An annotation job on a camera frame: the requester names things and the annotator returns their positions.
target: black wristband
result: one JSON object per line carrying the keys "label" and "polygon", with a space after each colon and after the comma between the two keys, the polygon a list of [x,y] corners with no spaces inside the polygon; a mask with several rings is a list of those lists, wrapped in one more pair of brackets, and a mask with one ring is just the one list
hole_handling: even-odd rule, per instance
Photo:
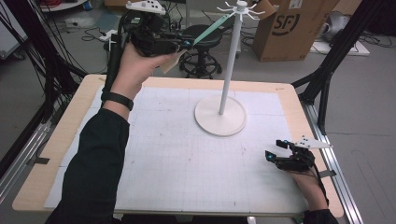
{"label": "black wristband", "polygon": [[134,101],[132,101],[128,97],[125,97],[115,92],[110,92],[110,91],[102,92],[101,100],[102,102],[109,100],[125,105],[126,107],[128,107],[129,111],[131,111],[132,108],[134,108]]}

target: printed logo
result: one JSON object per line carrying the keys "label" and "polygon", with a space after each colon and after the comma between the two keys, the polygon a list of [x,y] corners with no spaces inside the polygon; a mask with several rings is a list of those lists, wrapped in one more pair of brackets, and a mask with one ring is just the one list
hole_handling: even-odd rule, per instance
{"label": "printed logo", "polygon": [[273,35],[288,35],[290,34],[294,28],[296,28],[298,24],[298,20],[300,19],[300,14],[296,15],[279,15],[276,18],[276,25],[274,27]]}

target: green tape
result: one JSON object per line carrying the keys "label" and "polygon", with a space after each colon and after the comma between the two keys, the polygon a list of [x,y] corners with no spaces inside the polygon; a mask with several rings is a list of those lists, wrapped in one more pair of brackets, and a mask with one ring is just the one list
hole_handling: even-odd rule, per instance
{"label": "green tape", "polygon": [[215,23],[209,26],[203,33],[201,33],[195,40],[194,45],[198,44],[202,39],[204,39],[207,35],[210,35],[214,30],[218,29],[225,21],[230,18],[230,15],[224,15],[220,19],[218,19]]}

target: stand base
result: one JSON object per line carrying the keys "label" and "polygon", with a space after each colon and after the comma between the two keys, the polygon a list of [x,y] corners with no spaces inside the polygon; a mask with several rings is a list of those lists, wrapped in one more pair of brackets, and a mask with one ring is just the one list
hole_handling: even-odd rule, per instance
{"label": "stand base", "polygon": [[205,131],[217,136],[239,133],[247,123],[245,108],[234,98],[228,97],[224,114],[219,114],[221,96],[209,96],[195,107],[195,119]]}

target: hand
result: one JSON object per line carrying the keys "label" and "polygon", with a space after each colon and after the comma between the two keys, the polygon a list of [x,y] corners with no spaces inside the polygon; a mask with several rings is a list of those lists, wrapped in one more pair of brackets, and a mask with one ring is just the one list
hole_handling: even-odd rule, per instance
{"label": "hand", "polygon": [[318,184],[317,173],[315,172],[315,170],[312,169],[301,173],[288,173],[296,181],[302,194],[308,201],[309,211],[329,208],[326,202],[326,198],[324,197],[323,192]]}
{"label": "hand", "polygon": [[120,61],[120,71],[111,91],[133,100],[153,70],[173,57],[176,54],[143,57],[134,45],[127,43]]}

